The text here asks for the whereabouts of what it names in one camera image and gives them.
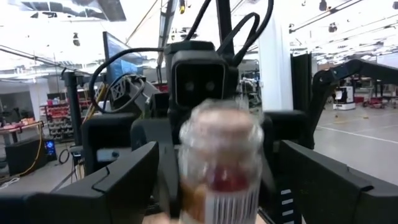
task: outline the white floor line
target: white floor line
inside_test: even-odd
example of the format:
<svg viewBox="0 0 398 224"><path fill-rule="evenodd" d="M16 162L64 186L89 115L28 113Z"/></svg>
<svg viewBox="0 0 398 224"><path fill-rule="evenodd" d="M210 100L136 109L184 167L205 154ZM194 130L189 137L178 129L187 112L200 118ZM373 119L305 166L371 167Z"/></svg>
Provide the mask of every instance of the white floor line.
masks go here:
<svg viewBox="0 0 398 224"><path fill-rule="evenodd" d="M353 131L352 133L361 133L361 132L365 132L365 131L375 131L375 130L380 130L380 129L394 128L396 126L398 126L398 124L388 125L388 126L383 126L383 127L378 127L378 128L368 128L368 129L364 129L364 130L360 130L360 131Z"/></svg>
<svg viewBox="0 0 398 224"><path fill-rule="evenodd" d="M336 131L336 132L339 132L339 133L350 134L350 135L353 135L353 136L359 136L359 137L363 137L363 138L374 139L374 140L379 140L379 141L384 141L384 142L398 144L397 141L391 141L391 140L388 140L388 139L376 138L376 137L367 136L367 135L363 135L363 134L351 133L351 132L348 132L348 131L342 131L342 130L338 130L338 129L334 129L334 128L327 128L327 127L323 127L323 126L318 126L318 128L322 128L322 129L329 130L329 131Z"/></svg>
<svg viewBox="0 0 398 224"><path fill-rule="evenodd" d="M391 115L398 115L398 113L388 113L388 114L380 114L380 115L371 115L371 116L369 116L369 119L372 119L372 118L380 118L380 117L391 116ZM361 120L364 120L364 118L349 119L349 120L344 121L344 123L350 123L350 122L353 122L353 121L361 121ZM320 124L320 125L331 125L331 124L335 124L335 123L332 122L332 123Z"/></svg>

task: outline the hand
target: hand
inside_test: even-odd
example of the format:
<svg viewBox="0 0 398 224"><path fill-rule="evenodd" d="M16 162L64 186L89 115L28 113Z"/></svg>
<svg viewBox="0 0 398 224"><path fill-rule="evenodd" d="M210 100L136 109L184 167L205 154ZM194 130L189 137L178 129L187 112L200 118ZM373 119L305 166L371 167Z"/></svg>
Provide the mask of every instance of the hand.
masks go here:
<svg viewBox="0 0 398 224"><path fill-rule="evenodd" d="M144 218L142 224L182 224L178 220L170 220L170 218L164 214L149 215ZM257 215L256 224L267 224L259 215Z"/></svg>

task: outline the white wall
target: white wall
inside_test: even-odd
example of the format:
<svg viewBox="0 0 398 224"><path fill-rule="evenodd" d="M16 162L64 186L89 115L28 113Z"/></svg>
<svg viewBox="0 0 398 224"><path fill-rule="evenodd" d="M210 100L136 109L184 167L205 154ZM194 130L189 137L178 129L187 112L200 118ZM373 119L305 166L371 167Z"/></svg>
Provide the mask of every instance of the white wall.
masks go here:
<svg viewBox="0 0 398 224"><path fill-rule="evenodd" d="M0 81L0 94L20 93L23 91L28 91L28 84Z"/></svg>
<svg viewBox="0 0 398 224"><path fill-rule="evenodd" d="M32 101L35 120L40 120L40 105L47 104L47 94L49 93L49 85L47 81L29 84L30 100Z"/></svg>
<svg viewBox="0 0 398 224"><path fill-rule="evenodd" d="M398 68L398 53L377 56L377 63Z"/></svg>

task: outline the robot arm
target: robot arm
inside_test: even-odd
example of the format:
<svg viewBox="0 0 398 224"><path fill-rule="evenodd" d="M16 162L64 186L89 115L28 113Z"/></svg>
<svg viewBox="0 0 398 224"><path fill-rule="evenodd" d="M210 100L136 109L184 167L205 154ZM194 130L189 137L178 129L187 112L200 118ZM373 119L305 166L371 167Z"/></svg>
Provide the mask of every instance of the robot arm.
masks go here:
<svg viewBox="0 0 398 224"><path fill-rule="evenodd" d="M318 125L327 98L338 82L355 74L398 85L398 69L361 59L353 59L329 70L317 72L313 76L312 100L307 111L312 133Z"/></svg>

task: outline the monitor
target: monitor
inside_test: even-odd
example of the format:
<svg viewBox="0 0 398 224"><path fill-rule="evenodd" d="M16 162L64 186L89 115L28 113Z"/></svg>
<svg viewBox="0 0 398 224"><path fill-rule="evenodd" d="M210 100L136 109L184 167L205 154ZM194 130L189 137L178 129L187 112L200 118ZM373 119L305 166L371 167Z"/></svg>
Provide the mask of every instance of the monitor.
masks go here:
<svg viewBox="0 0 398 224"><path fill-rule="evenodd" d="M103 40L106 60L109 60L110 57L119 53L120 51L130 48L108 32L103 32ZM106 82L110 84L117 77L125 73L142 75L143 60L144 57L139 53L127 54L115 60L106 68Z"/></svg>

